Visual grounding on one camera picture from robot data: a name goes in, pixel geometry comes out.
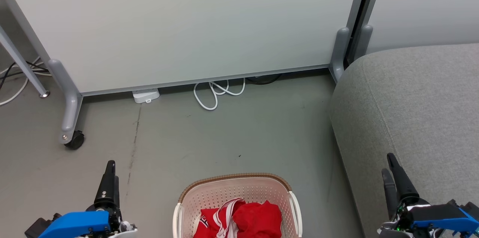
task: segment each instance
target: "metal table leg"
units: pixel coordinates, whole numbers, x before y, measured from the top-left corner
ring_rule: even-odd
[[[35,73],[28,66],[22,55],[20,55],[17,48],[13,45],[12,41],[2,27],[0,27],[0,43],[3,45],[3,47],[5,47],[10,56],[12,56],[13,60],[17,63],[20,69],[22,69],[23,73],[27,76],[29,81],[31,81],[38,93],[40,93],[40,97],[46,98],[48,95],[50,95],[50,91],[43,87],[42,83],[40,83]]]

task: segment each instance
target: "whiteboard leg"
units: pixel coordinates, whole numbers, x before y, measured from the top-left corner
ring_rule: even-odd
[[[17,48],[13,45],[12,41],[2,27],[0,27],[0,43],[3,45],[3,47],[5,47],[5,50],[7,50],[10,56],[12,56],[13,60],[17,63],[20,69],[22,69],[23,73],[27,76],[28,80],[31,81],[38,93],[40,93],[40,97],[46,98],[48,95],[50,95],[50,92],[43,87],[42,83],[40,83],[34,72],[28,66],[20,52],[18,52]]]
[[[359,33],[359,39],[356,47],[356,53],[354,54],[354,60],[364,56],[367,51],[367,47],[369,45],[369,40],[371,39],[371,35],[373,34],[373,26],[372,25],[365,25],[361,28],[361,32]]]
[[[336,34],[336,41],[332,50],[330,72],[332,78],[337,83],[342,73],[344,72],[344,56],[346,55],[346,48],[349,42],[349,28],[341,28]]]
[[[50,59],[48,69],[65,95],[65,115],[63,116],[59,140],[60,144],[67,144],[72,140],[83,97],[59,60]]]

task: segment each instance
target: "gray sofa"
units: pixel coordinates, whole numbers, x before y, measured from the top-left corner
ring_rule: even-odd
[[[339,80],[330,117],[367,238],[388,220],[388,152],[431,204],[479,205],[479,44],[361,57]]]

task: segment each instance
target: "white strap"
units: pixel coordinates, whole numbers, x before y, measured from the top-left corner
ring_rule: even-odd
[[[236,238],[236,235],[238,233],[238,227],[233,221],[233,208],[235,207],[236,202],[242,201],[243,198],[238,197],[231,199],[227,202],[225,202],[219,209],[214,213],[213,219],[214,222],[219,226],[219,231],[216,234],[216,238],[226,238],[226,235],[228,235],[228,238]],[[219,211],[222,209],[226,208],[226,226],[223,226],[223,223],[221,223],[221,220],[219,219]]]

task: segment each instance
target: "red cloth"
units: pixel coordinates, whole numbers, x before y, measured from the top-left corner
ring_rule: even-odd
[[[245,204],[242,198],[236,198],[217,211],[218,208],[201,209],[193,238],[281,238],[281,211],[269,201]]]
[[[229,216],[226,216],[226,212],[228,211],[227,209],[228,204],[233,206],[233,211]],[[219,234],[219,231],[220,231],[220,225],[224,229],[226,229],[226,233],[224,234],[224,237],[227,237],[226,234],[228,234],[229,225],[231,225],[231,221],[232,221],[231,216],[243,204],[245,204],[243,198],[235,198],[224,203],[219,208],[220,209],[219,211],[218,211],[218,208],[201,209],[200,220],[198,222],[198,227],[196,228],[195,235],[193,236],[193,238],[217,238],[217,235]],[[217,219],[221,221],[220,224],[218,221],[214,219],[216,213],[217,213]]]
[[[233,214],[238,238],[281,238],[281,211],[276,204],[252,202]]]

